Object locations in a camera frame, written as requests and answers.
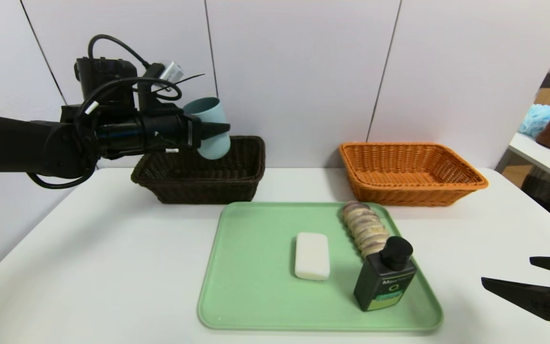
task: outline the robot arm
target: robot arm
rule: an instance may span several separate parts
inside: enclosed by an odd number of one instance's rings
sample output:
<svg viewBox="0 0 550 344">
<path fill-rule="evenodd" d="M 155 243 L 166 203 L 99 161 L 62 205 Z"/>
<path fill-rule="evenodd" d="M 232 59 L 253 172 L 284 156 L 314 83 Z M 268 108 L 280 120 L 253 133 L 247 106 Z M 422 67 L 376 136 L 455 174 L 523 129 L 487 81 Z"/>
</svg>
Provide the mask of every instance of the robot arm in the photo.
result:
<svg viewBox="0 0 550 344">
<path fill-rule="evenodd" d="M 128 61 L 94 59 L 92 46 L 103 38 L 130 50 L 111 36 L 98 35 L 91 40 L 89 57 L 78 59 L 74 65 L 85 100 L 63 106 L 59 122 L 0 117 L 0 172 L 26 172 L 42 187 L 63 189 L 90 178 L 101 157 L 118 159 L 181 147 L 197 149 L 201 140 L 230 130 L 230 124 L 202 122 L 173 103 L 159 101 L 181 98 L 177 84 L 194 76 L 173 82 L 168 80 L 164 65 L 147 64 L 140 57 L 146 66 L 144 76 L 137 76 L 135 66 Z M 151 91 L 155 84 L 170 87 L 177 95 L 166 97 Z M 139 109 L 133 92 L 137 92 Z M 77 179 L 51 184 L 38 174 Z"/>
</svg>

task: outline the black cable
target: black cable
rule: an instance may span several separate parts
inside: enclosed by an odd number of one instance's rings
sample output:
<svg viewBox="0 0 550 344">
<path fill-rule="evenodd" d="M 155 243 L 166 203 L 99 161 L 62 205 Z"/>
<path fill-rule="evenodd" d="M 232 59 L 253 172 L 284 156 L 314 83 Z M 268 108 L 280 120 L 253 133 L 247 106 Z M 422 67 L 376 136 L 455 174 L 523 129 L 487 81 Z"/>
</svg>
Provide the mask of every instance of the black cable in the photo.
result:
<svg viewBox="0 0 550 344">
<path fill-rule="evenodd" d="M 150 67 L 150 64 L 147 63 L 147 61 L 144 60 L 141 56 L 139 56 L 139 54 L 137 54 L 135 52 L 135 50 L 131 49 L 130 46 L 126 45 L 123 41 L 121 41 L 120 39 L 117 39 L 116 37 L 112 37 L 110 35 L 104 35 L 104 34 L 96 35 L 95 37 L 92 37 L 90 39 L 90 42 L 88 43 L 88 57 L 89 57 L 89 59 L 94 58 L 94 55 L 92 54 L 92 50 L 93 50 L 93 47 L 94 47 L 96 41 L 99 41 L 100 39 L 107 39 L 108 41 L 112 41 L 112 42 L 116 43 L 117 45 L 120 45 L 122 48 L 125 48 L 125 50 L 127 50 L 127 52 L 131 53 L 131 55 L 135 56 L 135 58 L 137 60 L 139 60 L 140 63 L 146 69 Z"/>
<path fill-rule="evenodd" d="M 82 146 L 82 149 L 87 154 L 87 158 L 89 159 L 89 163 L 90 163 L 89 169 L 79 179 L 76 179 L 69 183 L 62 183 L 62 184 L 47 183 L 47 182 L 44 182 L 44 180 L 40 179 L 39 176 L 37 176 L 37 174 L 35 173 L 27 173 L 29 175 L 29 178 L 31 178 L 33 182 L 37 183 L 37 185 L 44 187 L 46 189 L 66 189 L 68 187 L 74 187 L 74 186 L 80 185 L 81 183 L 87 181 L 95 171 L 96 162 L 98 161 L 99 156 L 98 156 L 98 143 L 91 142 L 96 140 L 96 137 L 94 136 L 94 128 L 91 128 L 90 132 L 86 132 L 84 127 L 82 126 L 82 123 L 85 121 L 85 117 L 88 116 L 85 113 L 86 109 L 88 109 L 88 107 L 94 101 L 96 101 L 100 96 L 103 96 L 103 94 L 112 92 L 116 87 L 126 85 L 126 84 L 132 85 L 139 82 L 148 82 L 152 84 L 161 83 L 163 85 L 167 85 L 168 87 L 172 87 L 173 89 L 175 89 L 176 92 L 178 92 L 177 96 L 174 97 L 175 100 L 178 100 L 179 98 L 181 98 L 181 90 L 179 87 L 177 87 L 177 84 L 183 81 L 185 80 L 172 83 L 171 81 L 162 80 L 159 78 L 147 78 L 144 76 L 134 76 L 130 78 L 120 78 L 113 81 L 109 81 L 97 87 L 96 89 L 94 89 L 94 91 L 92 91 L 86 97 L 86 99 L 84 100 L 82 105 L 79 107 L 78 111 L 76 112 L 76 115 L 74 118 L 74 129 L 76 133 L 76 139 L 80 143 L 80 146 Z"/>
<path fill-rule="evenodd" d="M 190 76 L 189 78 L 185 78 L 185 79 L 183 79 L 183 80 L 177 81 L 175 84 L 177 85 L 177 84 L 183 83 L 184 81 L 187 81 L 187 80 L 190 80 L 190 79 L 194 79 L 194 78 L 197 78 L 197 77 L 203 76 L 203 75 L 205 75 L 205 73 L 203 73 L 203 74 L 196 74 L 196 75 Z M 166 89 L 166 88 L 169 88 L 169 86 L 161 87 L 161 88 L 159 88 L 159 89 L 157 89 L 157 90 L 155 90 L 155 91 L 149 92 L 148 94 L 152 94 L 152 93 L 155 93 L 155 92 L 160 92 L 160 91 L 162 91 L 163 89 Z M 139 92 L 139 91 L 138 91 L 136 88 L 133 88 L 133 92 Z M 156 97 L 159 98 L 159 99 L 162 99 L 162 100 L 177 100 L 177 99 L 173 99 L 173 97 L 164 96 L 164 95 L 162 95 L 162 94 L 157 94 Z"/>
</svg>

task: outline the green tray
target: green tray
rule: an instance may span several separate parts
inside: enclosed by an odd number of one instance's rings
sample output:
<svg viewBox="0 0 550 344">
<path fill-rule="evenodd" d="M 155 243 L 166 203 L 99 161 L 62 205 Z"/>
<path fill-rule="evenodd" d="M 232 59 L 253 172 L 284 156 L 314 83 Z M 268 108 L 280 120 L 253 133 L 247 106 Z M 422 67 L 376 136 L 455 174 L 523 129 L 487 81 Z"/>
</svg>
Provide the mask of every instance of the green tray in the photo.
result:
<svg viewBox="0 0 550 344">
<path fill-rule="evenodd" d="M 393 235 L 388 212 L 369 203 Z M 363 312 L 353 296 L 362 258 L 340 219 L 343 203 L 228 205 L 199 299 L 199 318 L 212 329 L 267 331 L 427 332 L 443 322 L 443 311 L 421 270 L 402 300 Z M 309 281 L 294 275 L 299 232 L 328 237 L 330 277 Z"/>
</svg>

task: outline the black bottle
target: black bottle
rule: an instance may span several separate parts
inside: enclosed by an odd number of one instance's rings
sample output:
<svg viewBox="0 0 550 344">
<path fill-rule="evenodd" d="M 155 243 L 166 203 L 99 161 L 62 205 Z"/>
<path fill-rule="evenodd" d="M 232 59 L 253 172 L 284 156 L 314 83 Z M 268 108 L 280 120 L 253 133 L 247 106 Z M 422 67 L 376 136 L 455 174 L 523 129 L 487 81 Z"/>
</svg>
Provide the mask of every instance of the black bottle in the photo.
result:
<svg viewBox="0 0 550 344">
<path fill-rule="evenodd" d="M 411 261 L 413 246 L 392 236 L 378 253 L 366 256 L 354 296 L 362 311 L 395 305 L 413 280 L 417 267 Z"/>
</svg>

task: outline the bottle cap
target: bottle cap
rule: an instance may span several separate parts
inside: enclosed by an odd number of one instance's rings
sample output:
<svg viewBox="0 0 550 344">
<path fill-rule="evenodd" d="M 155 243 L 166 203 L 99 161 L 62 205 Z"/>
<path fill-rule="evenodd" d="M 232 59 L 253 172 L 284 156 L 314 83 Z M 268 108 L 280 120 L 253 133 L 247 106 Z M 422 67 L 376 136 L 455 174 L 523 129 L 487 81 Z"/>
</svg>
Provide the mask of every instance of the bottle cap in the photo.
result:
<svg viewBox="0 0 550 344">
<path fill-rule="evenodd" d="M 381 262 L 394 271 L 404 270 L 412 254 L 413 246 L 399 236 L 391 236 L 379 253 Z"/>
</svg>

